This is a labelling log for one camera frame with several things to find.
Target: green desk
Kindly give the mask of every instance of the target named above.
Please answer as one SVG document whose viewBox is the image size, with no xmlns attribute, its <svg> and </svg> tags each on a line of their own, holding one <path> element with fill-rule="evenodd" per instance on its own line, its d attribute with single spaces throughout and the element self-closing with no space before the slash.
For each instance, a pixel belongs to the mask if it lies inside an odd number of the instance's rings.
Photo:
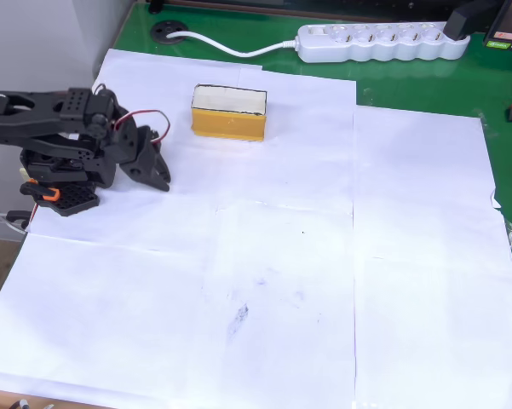
<svg viewBox="0 0 512 409">
<path fill-rule="evenodd" d="M 374 107 L 437 112 L 480 117 L 497 184 L 496 199 L 512 222 L 512 124 L 505 109 L 512 103 L 512 52 L 486 49 L 483 36 L 474 35 L 466 55 L 455 61 L 347 62 L 306 64 L 291 49 L 281 49 L 250 59 L 232 57 L 198 40 L 177 45 L 155 43 L 152 26 L 162 20 L 179 20 L 199 32 L 239 51 L 252 51 L 292 40 L 299 26 L 321 23 L 277 15 L 248 14 L 166 6 L 149 14 L 136 4 L 115 44 L 116 49 L 157 55 L 248 62 L 266 71 L 315 77 L 350 79 L 358 83 L 358 104 Z"/>
</svg>

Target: white paper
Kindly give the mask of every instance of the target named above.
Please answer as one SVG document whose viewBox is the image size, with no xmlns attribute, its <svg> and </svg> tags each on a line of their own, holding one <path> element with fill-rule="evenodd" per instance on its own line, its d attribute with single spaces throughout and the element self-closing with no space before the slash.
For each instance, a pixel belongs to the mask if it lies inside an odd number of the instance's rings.
<svg viewBox="0 0 512 409">
<path fill-rule="evenodd" d="M 27 393 L 105 406 L 138 406 L 133 396 L 161 407 L 346 406 L 353 294 L 340 226 L 323 252 L 321 230 L 337 220 L 254 214 L 227 221 L 237 244 L 208 263 L 29 234 L 0 295 L 0 373 L 29 378 Z M 266 222 L 295 245 L 254 240 Z M 33 256 L 42 248 L 55 268 Z M 320 271 L 309 250 L 334 269 Z M 261 262 L 246 264 L 253 251 Z"/>
<path fill-rule="evenodd" d="M 159 74 L 125 82 L 122 78 L 129 77 L 130 69 L 126 64 L 119 71 L 104 66 L 101 76 L 120 101 L 139 106 L 148 95 L 153 102 L 145 101 L 144 107 L 157 106 L 170 115 L 171 134 L 161 149 L 172 175 L 170 191 L 131 181 L 118 169 L 110 188 L 97 189 L 98 207 L 74 217 L 38 209 L 32 233 L 208 257 L 215 251 L 209 243 L 217 229 L 216 213 L 239 202 L 351 218 L 354 83 L 256 70 L 191 72 L 179 66 L 168 70 L 182 71 L 177 73 L 182 81 Z M 136 65 L 132 69 L 140 70 Z M 148 93 L 147 84 L 154 82 L 167 94 Z M 191 98 L 199 82 L 265 89 L 265 141 L 196 136 L 191 130 Z M 167 98 L 169 93 L 174 97 Z M 341 113 L 335 120 L 334 112 Z"/>
<path fill-rule="evenodd" d="M 512 408 L 512 261 L 480 120 L 354 123 L 357 401 Z"/>
<path fill-rule="evenodd" d="M 351 406 L 355 84 L 141 70 L 104 65 L 97 83 L 171 117 L 170 192 L 118 170 L 90 211 L 38 209 L 0 295 L 0 385 L 120 407 Z M 266 140 L 195 136 L 199 83 L 267 90 Z"/>
</svg>

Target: power strip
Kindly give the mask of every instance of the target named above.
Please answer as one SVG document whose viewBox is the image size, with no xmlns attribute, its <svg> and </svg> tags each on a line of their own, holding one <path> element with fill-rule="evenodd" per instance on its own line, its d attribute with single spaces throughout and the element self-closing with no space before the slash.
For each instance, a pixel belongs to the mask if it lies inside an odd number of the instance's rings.
<svg viewBox="0 0 512 409">
<path fill-rule="evenodd" d="M 296 51 L 305 62 L 458 59 L 470 38 L 453 41 L 443 34 L 444 26 L 444 22 L 302 26 Z"/>
</svg>

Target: electronic device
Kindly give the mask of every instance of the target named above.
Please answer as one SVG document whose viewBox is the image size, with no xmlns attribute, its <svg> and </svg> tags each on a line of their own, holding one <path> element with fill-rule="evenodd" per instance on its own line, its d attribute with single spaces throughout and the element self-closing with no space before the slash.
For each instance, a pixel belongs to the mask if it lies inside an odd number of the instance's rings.
<svg viewBox="0 0 512 409">
<path fill-rule="evenodd" d="M 485 37 L 485 45 L 512 50 L 512 0 L 506 0 Z"/>
<path fill-rule="evenodd" d="M 117 164 L 132 180 L 168 192 L 160 147 L 170 123 L 159 136 L 148 126 L 137 128 L 136 113 L 106 87 L 97 93 L 1 91 L 0 144 L 23 148 L 20 161 L 31 177 L 20 192 L 70 216 L 99 204 L 95 189 L 112 185 Z"/>
</svg>

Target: sponge block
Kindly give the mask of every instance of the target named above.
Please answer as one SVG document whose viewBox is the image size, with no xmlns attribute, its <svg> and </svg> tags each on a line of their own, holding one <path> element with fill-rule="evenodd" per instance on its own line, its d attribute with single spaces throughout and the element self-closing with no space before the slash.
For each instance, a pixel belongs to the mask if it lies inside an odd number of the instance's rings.
<svg viewBox="0 0 512 409">
<path fill-rule="evenodd" d="M 192 129 L 196 135 L 263 141 L 267 92 L 197 85 L 193 94 Z"/>
</svg>

